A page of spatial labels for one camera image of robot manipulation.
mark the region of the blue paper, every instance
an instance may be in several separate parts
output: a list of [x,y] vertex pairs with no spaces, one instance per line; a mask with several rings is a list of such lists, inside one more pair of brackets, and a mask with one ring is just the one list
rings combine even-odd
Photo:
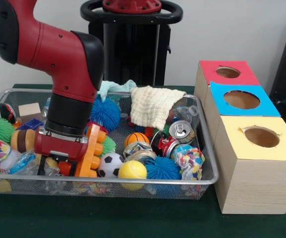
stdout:
[[[211,91],[218,111],[225,116],[265,116],[280,117],[276,107],[273,105],[268,95],[261,86],[251,85],[223,85],[211,82]],[[244,91],[255,95],[260,104],[253,109],[240,109],[230,105],[223,98],[224,95],[231,91]]]

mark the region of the soccer ball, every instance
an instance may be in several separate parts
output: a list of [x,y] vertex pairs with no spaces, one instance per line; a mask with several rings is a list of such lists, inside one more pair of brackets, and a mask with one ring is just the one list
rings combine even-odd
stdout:
[[117,178],[119,168],[124,164],[124,159],[116,153],[109,153],[101,157],[98,174],[104,178]]

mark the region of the basket rim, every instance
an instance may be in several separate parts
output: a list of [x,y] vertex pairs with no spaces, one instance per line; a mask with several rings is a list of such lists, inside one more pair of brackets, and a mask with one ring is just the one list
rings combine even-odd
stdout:
[[[31,93],[52,93],[51,89],[23,89],[23,88],[11,88],[6,89],[0,93],[0,102],[5,100],[9,93],[13,92],[31,92]],[[108,95],[124,95],[131,96],[129,92],[111,92]],[[66,176],[26,176],[26,175],[5,175],[0,174],[0,179],[21,179],[21,180],[51,180],[51,181],[77,181],[77,182],[109,182],[109,183],[144,183],[144,184],[166,184],[166,185],[210,185],[217,182],[219,178],[218,167],[213,152],[212,143],[209,138],[209,132],[204,116],[204,112],[201,106],[200,100],[190,94],[185,94],[184,98],[190,98],[196,101],[199,108],[200,124],[202,127],[205,144],[209,157],[209,160],[213,177],[209,180],[165,180],[165,179],[127,179],[127,178],[81,178],[81,177],[66,177]]]

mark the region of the red box top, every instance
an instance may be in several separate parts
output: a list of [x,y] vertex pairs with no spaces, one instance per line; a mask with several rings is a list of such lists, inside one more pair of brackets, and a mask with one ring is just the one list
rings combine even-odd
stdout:
[[260,85],[246,61],[201,60],[207,84],[211,82],[229,85]]

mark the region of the white cloth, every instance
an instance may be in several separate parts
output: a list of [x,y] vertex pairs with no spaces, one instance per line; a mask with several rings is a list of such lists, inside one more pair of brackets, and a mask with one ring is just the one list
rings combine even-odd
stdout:
[[169,111],[185,94],[179,90],[150,86],[131,89],[131,122],[163,131]]

